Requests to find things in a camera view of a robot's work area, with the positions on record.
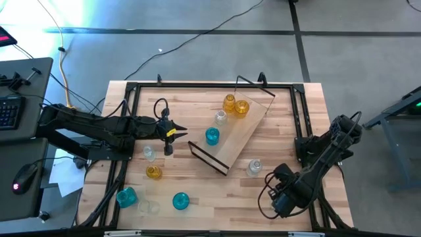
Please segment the black aluminium table frame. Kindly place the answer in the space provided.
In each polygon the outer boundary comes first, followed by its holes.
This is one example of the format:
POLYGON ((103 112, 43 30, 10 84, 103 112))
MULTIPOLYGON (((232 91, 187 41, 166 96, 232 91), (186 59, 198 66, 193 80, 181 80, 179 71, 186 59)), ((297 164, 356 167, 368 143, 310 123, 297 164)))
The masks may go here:
POLYGON ((312 132, 321 135, 327 131, 330 120, 322 86, 303 84, 307 107, 291 102, 290 91, 279 83, 269 85, 275 95, 267 114, 239 154, 227 175, 220 174, 202 160, 194 157, 188 146, 192 140, 195 119, 189 114, 191 104, 205 99, 213 90, 232 90, 228 83, 193 83, 176 88, 142 85, 137 111, 151 116, 162 109, 167 99, 171 119, 188 129, 188 135, 174 142, 174 152, 165 156, 160 141, 152 142, 157 153, 156 166, 162 169, 158 180, 146 176, 148 161, 143 156, 144 141, 136 144, 134 156, 128 164, 125 185, 132 187, 141 199, 157 201, 161 210, 157 215, 141 215, 137 205, 119 212, 116 227, 141 230, 239 230, 239 231, 308 231, 311 228, 308 213, 288 219, 271 219, 270 199, 262 193, 264 176, 276 166, 287 163, 292 170, 300 166, 295 158, 295 116, 310 120, 312 132), (250 177, 247 167, 259 159, 262 170, 250 177), (172 199, 178 192, 189 196, 184 210, 177 210, 172 199))

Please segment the amber textured wide vase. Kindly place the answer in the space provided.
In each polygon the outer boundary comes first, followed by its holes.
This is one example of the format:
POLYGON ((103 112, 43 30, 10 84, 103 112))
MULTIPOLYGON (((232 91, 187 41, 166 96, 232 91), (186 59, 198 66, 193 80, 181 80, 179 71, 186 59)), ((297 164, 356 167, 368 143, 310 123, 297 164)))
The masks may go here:
POLYGON ((246 100, 236 101, 234 105, 235 116, 239 119, 246 117, 249 112, 249 103, 246 100))

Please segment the dark grey desk top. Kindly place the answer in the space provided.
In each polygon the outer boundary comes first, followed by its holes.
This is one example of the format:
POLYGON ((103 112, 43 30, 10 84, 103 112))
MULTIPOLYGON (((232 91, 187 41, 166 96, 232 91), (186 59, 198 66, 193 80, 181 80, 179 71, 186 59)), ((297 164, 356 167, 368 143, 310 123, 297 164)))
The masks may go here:
POLYGON ((22 78, 27 78, 32 73, 32 67, 41 71, 30 81, 30 86, 22 86, 19 93, 11 92, 6 86, 0 87, 0 97, 22 96, 26 98, 24 111, 16 130, 0 130, 0 143, 26 140, 36 135, 37 121, 41 113, 41 104, 45 99, 53 59, 50 57, 22 59, 14 61, 0 61, 0 74, 12 78, 14 72, 22 78))
POLYGON ((0 222, 36 217, 39 213, 47 146, 44 138, 0 145, 0 222), (14 194, 12 182, 15 175, 22 166, 31 163, 37 165, 37 173, 29 190, 22 195, 14 194))

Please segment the clear ribbed wide-neck vase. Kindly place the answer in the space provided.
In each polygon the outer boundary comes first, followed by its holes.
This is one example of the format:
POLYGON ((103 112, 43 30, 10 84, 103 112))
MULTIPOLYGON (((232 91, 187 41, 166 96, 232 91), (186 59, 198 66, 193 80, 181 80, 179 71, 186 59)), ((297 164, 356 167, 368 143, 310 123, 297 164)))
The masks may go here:
POLYGON ((156 153, 153 147, 146 145, 143 148, 143 155, 146 158, 146 160, 153 162, 156 159, 156 153))

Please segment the black device red display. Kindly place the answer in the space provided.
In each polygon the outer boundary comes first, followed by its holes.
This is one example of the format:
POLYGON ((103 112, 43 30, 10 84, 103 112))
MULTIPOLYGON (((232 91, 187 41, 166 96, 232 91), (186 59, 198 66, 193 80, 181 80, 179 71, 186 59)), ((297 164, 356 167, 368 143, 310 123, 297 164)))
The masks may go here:
POLYGON ((12 37, 6 29, 0 26, 0 47, 6 47, 9 45, 16 45, 17 40, 12 37))

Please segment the black device green light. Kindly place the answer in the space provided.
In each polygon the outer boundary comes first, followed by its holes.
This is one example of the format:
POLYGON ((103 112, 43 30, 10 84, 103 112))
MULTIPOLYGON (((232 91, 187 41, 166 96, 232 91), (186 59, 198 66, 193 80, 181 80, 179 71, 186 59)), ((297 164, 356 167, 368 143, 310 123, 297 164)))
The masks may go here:
POLYGON ((407 113, 410 115, 421 115, 421 99, 411 103, 407 109, 407 113))

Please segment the amber ribbed glass vase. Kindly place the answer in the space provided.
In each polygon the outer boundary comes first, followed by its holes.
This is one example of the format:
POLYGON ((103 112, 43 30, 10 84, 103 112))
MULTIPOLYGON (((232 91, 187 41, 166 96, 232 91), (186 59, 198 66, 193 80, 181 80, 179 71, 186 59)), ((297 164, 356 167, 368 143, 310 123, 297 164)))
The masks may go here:
POLYGON ((158 167, 158 166, 156 166, 156 165, 149 165, 145 169, 145 173, 146 173, 146 175, 147 175, 148 178, 151 178, 153 180, 158 180, 162 176, 162 170, 161 170, 161 168, 158 167))

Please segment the white paper sheet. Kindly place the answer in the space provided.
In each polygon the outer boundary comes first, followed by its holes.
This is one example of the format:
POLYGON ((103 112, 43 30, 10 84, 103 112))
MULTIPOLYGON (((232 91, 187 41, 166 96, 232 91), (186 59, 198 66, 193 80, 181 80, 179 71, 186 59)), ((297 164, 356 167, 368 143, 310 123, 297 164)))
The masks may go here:
POLYGON ((62 198, 81 189, 84 185, 86 168, 82 165, 79 169, 75 161, 79 159, 75 159, 75 156, 62 149, 56 150, 49 183, 58 185, 62 198))

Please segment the grey metal stand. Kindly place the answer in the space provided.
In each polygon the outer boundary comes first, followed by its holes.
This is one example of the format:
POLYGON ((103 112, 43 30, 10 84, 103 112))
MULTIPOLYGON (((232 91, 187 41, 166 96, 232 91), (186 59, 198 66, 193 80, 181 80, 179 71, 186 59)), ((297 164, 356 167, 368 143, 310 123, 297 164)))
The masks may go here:
POLYGON ((421 99, 421 86, 418 86, 414 90, 408 92, 406 95, 393 104, 392 106, 384 109, 379 115, 370 119, 362 126, 369 130, 376 125, 380 125, 384 131, 385 137, 391 148, 391 153, 396 161, 398 171, 403 177, 401 184, 392 185, 389 187, 391 192, 399 192, 403 190, 409 190, 413 188, 421 188, 421 179, 412 179, 410 177, 410 161, 409 158, 405 157, 403 146, 399 145, 397 137, 393 133, 391 120, 401 121, 419 121, 421 122, 421 115, 410 115, 407 113, 409 105, 415 101, 421 99))

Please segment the black floor tape strip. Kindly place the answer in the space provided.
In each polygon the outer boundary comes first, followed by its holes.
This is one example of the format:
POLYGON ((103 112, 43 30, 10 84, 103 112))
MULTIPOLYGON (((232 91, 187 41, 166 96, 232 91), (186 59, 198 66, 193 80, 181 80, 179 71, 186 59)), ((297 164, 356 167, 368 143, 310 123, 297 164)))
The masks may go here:
MULTIPOLYGON (((152 30, 152 29, 114 29, 114 28, 62 28, 63 34, 216 34, 216 35, 258 35, 292 36, 293 30, 152 30)), ((346 32, 346 31, 301 31, 302 36, 332 37, 419 37, 421 32, 346 32)))
POLYGON ((295 41, 296 41, 296 46, 297 46, 297 53, 298 53, 298 58, 299 58, 299 64, 300 64, 300 67, 301 67, 303 82, 310 82, 310 75, 309 75, 307 60, 306 60, 306 57, 305 57, 305 50, 304 50, 304 45, 303 45, 302 34, 301 34, 301 30, 300 30, 297 10, 296 10, 296 7, 295 7, 296 0, 288 0, 288 3, 289 3, 289 9, 290 9, 290 13, 291 13, 293 31, 294 31, 294 36, 295 36, 295 41))

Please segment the black computer keyboard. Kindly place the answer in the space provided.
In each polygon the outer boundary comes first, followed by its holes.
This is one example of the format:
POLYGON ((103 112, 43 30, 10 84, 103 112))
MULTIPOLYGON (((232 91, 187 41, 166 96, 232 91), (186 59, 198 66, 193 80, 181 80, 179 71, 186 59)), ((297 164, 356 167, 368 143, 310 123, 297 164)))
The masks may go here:
POLYGON ((24 111, 26 98, 22 96, 0 97, 0 130, 16 130, 24 111))

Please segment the black diagonal support beam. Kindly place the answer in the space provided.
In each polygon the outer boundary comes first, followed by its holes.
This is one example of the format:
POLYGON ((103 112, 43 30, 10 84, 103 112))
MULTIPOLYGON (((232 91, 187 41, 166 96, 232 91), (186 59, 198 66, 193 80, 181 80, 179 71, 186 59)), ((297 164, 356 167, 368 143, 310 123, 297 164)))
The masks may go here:
POLYGON ((83 148, 78 142, 57 132, 52 125, 38 125, 36 130, 37 138, 46 138, 48 142, 57 148, 63 149, 77 157, 87 159, 89 151, 83 148))

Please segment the amber narrow-neck glass vase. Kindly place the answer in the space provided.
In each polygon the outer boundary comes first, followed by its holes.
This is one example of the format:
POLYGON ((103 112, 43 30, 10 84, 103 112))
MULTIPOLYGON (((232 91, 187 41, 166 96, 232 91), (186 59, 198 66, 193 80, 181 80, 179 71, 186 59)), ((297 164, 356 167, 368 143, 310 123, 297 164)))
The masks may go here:
POLYGON ((227 113, 233 113, 235 110, 235 96, 228 94, 223 101, 222 109, 227 113))

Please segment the black computer mouse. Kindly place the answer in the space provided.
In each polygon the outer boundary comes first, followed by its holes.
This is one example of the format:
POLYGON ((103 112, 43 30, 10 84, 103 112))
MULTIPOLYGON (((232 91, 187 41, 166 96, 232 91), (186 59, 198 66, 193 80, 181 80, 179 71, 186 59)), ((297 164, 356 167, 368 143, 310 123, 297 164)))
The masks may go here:
POLYGON ((12 192, 16 195, 25 194, 37 173, 37 165, 35 163, 25 164, 15 175, 12 182, 12 192))

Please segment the black desk clamp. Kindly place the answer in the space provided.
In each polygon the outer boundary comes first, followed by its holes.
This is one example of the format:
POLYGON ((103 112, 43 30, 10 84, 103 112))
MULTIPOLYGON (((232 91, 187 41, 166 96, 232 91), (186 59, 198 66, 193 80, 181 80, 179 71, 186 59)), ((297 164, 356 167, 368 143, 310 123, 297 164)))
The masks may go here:
POLYGON ((41 71, 38 70, 35 67, 32 67, 32 73, 27 78, 22 78, 19 73, 14 72, 14 75, 12 78, 7 78, 5 75, 0 74, 0 87, 6 86, 11 92, 13 93, 19 93, 19 89, 22 86, 30 86, 31 85, 31 79, 35 75, 41 75, 41 71))

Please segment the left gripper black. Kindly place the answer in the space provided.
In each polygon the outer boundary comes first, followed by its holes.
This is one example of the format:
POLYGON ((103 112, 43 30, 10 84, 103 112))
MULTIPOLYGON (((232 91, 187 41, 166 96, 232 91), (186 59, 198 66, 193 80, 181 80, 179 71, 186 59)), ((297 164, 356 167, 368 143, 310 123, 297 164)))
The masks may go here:
POLYGON ((157 124, 157 127, 156 127, 158 138, 164 142, 164 154, 166 156, 173 154, 172 143, 174 142, 175 139, 188 135, 187 132, 182 132, 182 133, 175 133, 172 136, 167 137, 166 133, 173 128, 175 128, 176 130, 187 130, 186 127, 174 124, 172 120, 162 120, 157 124))

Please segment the wooden shelf black metal frame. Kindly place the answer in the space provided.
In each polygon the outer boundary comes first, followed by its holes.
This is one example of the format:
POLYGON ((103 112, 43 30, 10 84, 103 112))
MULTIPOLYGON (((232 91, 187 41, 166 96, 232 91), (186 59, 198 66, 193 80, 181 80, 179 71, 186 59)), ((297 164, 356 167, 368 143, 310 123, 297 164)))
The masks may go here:
POLYGON ((193 116, 194 131, 188 142, 191 154, 223 175, 227 175, 239 154, 251 138, 257 126, 267 114, 275 95, 242 76, 238 76, 232 90, 219 89, 205 94, 205 99, 191 104, 189 114, 193 116), (249 112, 244 118, 237 118, 235 113, 228 115, 226 124, 215 123, 215 113, 222 109, 224 98, 228 94, 235 96, 235 102, 246 100, 249 112), (211 146, 206 143, 205 132, 215 127, 220 131, 219 143, 211 146))

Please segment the clear round-bodied glass vase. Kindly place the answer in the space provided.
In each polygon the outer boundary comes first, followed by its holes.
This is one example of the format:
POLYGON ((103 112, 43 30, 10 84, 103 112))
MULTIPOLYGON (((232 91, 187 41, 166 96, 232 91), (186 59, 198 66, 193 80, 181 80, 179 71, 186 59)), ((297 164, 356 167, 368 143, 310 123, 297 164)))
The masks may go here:
POLYGON ((226 124, 228 121, 228 115, 224 110, 219 110, 215 113, 215 123, 219 126, 226 124))

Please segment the silver bracket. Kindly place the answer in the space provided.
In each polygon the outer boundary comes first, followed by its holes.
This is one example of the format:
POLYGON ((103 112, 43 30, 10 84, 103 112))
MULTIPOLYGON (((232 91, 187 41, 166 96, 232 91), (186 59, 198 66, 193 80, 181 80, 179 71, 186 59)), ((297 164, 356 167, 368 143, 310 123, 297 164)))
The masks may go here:
POLYGON ((113 230, 104 232, 103 237, 140 237, 140 230, 113 230))
POLYGON ((322 232, 299 232, 293 231, 288 232, 288 237, 325 237, 325 234, 322 232))

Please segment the clear ribbed glass bottle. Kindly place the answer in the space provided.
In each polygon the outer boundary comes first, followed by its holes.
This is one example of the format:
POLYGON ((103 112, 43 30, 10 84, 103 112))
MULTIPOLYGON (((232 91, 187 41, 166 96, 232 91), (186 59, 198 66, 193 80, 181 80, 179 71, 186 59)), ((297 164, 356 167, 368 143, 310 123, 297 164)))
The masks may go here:
POLYGON ((262 163, 259 159, 253 159, 250 161, 247 167, 247 174, 250 177, 258 176, 259 172, 262 170, 262 163))

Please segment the teal diamond-pattern glass vase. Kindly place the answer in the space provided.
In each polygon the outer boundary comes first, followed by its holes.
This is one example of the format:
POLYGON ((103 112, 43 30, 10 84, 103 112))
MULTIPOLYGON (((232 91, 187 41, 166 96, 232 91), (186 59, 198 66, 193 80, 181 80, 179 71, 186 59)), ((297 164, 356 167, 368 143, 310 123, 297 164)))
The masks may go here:
POLYGON ((205 132, 206 143, 214 146, 219 143, 220 131, 215 127, 210 127, 205 132))

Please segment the teal medallion glass vase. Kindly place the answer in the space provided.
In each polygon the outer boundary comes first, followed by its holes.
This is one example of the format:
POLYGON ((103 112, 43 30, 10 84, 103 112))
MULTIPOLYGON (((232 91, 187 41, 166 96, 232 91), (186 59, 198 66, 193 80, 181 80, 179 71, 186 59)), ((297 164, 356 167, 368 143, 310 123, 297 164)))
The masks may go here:
POLYGON ((184 210, 190 203, 189 196, 184 192, 178 192, 172 199, 172 204, 177 210, 184 210))

